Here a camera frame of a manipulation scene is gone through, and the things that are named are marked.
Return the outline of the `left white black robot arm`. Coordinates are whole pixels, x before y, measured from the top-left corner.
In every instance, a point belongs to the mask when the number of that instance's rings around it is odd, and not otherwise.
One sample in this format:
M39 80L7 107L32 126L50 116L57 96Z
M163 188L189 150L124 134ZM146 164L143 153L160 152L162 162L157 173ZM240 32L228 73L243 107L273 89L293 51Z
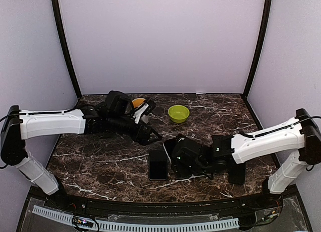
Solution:
M19 106L10 107L1 118L1 160L5 166L17 168L60 210L71 205L58 179L27 152L25 141L41 136L59 134L98 134L114 131L129 136L142 146L161 141L162 136L142 120L155 108L156 103L145 99L134 107L131 98L120 91L110 91L105 101L61 111L29 111Z

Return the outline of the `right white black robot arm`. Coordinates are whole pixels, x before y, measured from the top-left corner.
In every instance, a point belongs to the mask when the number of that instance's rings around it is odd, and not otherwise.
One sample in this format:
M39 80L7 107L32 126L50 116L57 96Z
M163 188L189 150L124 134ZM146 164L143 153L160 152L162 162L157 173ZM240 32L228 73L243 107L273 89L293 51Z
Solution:
M163 148L176 179L192 175L212 178L227 172L229 183L237 185L245 182L247 161L290 150L288 159L264 181L263 192L256 197L256 205L266 209L305 169L320 164L320 129L315 119L317 116L301 108L295 117L257 132L213 135L210 146L178 135L166 140Z

